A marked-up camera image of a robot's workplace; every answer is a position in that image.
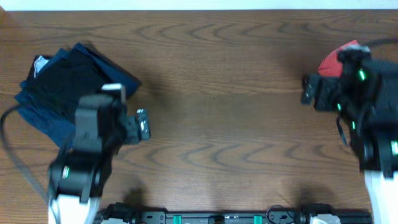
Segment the folded navy blue garment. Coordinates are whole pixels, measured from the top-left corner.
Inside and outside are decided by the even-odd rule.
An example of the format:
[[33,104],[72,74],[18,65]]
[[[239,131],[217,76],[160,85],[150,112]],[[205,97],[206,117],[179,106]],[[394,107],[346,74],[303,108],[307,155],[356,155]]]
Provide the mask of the folded navy blue garment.
[[61,146],[75,131],[75,111],[81,96],[99,93],[105,84],[120,83],[129,98],[139,79],[99,52],[77,43],[54,56],[36,55],[28,77],[15,96],[17,111],[31,126]]

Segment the black polo shirt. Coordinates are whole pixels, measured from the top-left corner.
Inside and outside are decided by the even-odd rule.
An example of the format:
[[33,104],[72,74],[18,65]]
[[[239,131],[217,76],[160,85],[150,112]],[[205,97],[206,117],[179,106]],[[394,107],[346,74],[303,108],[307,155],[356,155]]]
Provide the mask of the black polo shirt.
[[96,93],[110,82],[95,61],[73,49],[67,58],[56,61],[24,88],[40,103],[74,122],[81,96]]

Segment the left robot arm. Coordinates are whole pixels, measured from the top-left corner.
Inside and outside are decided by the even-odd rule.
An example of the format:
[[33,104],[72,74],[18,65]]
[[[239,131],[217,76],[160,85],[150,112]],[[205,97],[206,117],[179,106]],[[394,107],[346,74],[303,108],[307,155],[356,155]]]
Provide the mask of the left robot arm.
[[113,157],[123,145],[150,139],[148,112],[127,115],[122,97],[82,96],[72,143],[49,165],[49,223],[93,223]]

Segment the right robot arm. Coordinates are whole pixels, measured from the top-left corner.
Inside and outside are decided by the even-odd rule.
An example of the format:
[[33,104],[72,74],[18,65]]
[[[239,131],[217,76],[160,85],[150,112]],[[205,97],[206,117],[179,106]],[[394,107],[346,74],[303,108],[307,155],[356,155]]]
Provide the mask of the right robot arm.
[[344,144],[358,158],[371,200],[372,223],[397,223],[397,64],[372,57],[367,45],[336,52],[338,75],[303,78],[301,102],[316,111],[336,112],[349,127]]

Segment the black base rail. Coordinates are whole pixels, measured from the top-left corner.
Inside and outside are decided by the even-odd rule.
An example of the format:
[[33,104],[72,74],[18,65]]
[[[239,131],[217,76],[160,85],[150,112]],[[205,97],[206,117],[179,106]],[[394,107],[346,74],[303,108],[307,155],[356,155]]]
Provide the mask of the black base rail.
[[166,210],[136,210],[123,203],[115,203],[99,211],[94,224],[372,224],[366,210],[338,210],[328,204],[310,204],[300,208],[273,205],[256,212],[168,212]]

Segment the red printed t-shirt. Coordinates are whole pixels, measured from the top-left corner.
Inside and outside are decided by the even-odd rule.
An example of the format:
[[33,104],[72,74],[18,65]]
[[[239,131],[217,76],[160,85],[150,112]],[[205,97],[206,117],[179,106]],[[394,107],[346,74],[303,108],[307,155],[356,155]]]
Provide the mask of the red printed t-shirt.
[[343,71],[343,65],[338,61],[338,52],[352,45],[358,45],[358,42],[356,40],[352,40],[327,55],[320,64],[318,73],[323,77],[339,78]]

